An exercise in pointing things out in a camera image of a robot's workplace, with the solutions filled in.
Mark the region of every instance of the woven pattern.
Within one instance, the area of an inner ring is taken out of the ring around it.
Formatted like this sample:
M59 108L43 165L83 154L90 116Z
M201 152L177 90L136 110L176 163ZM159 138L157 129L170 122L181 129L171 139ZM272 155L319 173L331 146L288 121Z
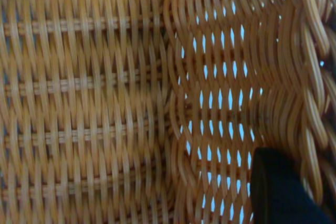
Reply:
M336 199L325 121L336 86L321 67L335 66L335 33L324 27L334 1L165 0L174 222L249 223L257 146L294 158L316 203L322 179Z
M168 222L163 0L0 3L0 222Z
M0 0L0 222L250 223L257 146L325 209L335 7Z

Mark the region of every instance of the tan wicker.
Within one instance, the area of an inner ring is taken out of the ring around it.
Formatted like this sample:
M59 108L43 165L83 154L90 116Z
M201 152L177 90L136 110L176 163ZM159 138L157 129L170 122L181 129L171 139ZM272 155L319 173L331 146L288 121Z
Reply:
M257 146L336 199L335 6L0 0L0 223L249 223Z
M163 0L1 0L0 223L168 222Z
M332 151L336 164L335 131L325 121L336 84L320 67L335 67L327 61L336 56L327 24L335 4L165 0L175 222L250 222L257 146L293 157L317 204L322 178L336 199L336 166L324 159Z

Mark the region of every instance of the black object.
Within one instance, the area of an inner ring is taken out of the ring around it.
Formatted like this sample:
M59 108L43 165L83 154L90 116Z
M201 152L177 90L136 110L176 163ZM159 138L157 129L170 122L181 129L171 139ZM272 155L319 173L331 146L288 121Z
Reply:
M251 202L255 224L332 223L304 191L292 162L275 149L254 152Z

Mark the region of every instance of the wicker weave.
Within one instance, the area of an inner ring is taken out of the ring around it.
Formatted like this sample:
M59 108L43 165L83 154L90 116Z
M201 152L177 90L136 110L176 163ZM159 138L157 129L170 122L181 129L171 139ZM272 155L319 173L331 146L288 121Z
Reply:
M322 178L336 199L336 173L324 159L333 151L336 164L335 131L324 121L336 109L336 84L320 67L336 62L327 62L336 35L325 26L335 4L165 0L175 222L250 222L257 146L293 157L316 203Z
M1 0L0 223L169 221L162 12Z
M0 0L0 223L249 223L257 146L336 199L335 6Z

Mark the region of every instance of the rattan strand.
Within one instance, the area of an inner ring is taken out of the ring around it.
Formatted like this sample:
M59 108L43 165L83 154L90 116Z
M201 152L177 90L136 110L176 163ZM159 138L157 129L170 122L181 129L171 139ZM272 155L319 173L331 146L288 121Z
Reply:
M335 0L165 0L174 222L249 223L248 171L257 146L294 158L318 205L322 181L336 199L336 135L326 121L336 109L336 84L320 66L336 66L336 36L327 27L335 6Z

